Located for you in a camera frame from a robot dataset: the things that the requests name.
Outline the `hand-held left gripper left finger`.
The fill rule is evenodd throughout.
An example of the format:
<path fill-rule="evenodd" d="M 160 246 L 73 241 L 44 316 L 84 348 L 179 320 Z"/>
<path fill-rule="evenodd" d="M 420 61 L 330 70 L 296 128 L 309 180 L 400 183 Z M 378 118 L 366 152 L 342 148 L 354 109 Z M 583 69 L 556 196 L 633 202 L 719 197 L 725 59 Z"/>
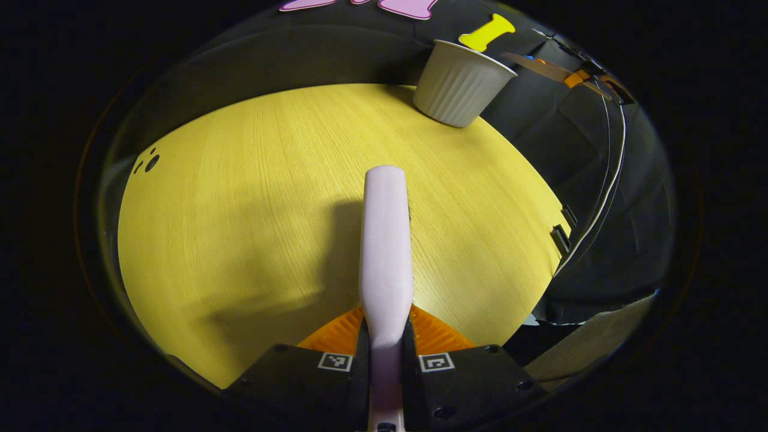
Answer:
<path fill-rule="evenodd" d="M 275 344 L 223 396 L 285 431 L 368 427 L 368 330 L 360 307 L 296 346 Z"/>

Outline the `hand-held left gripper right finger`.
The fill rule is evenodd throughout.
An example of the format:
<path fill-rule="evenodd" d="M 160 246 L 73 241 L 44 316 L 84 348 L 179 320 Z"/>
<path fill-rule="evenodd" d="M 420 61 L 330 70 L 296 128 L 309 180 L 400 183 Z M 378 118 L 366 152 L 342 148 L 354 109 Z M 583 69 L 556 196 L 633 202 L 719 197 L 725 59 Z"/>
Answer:
<path fill-rule="evenodd" d="M 401 355 L 406 430 L 477 430 L 520 413 L 545 393 L 502 346 L 472 344 L 411 306 Z"/>

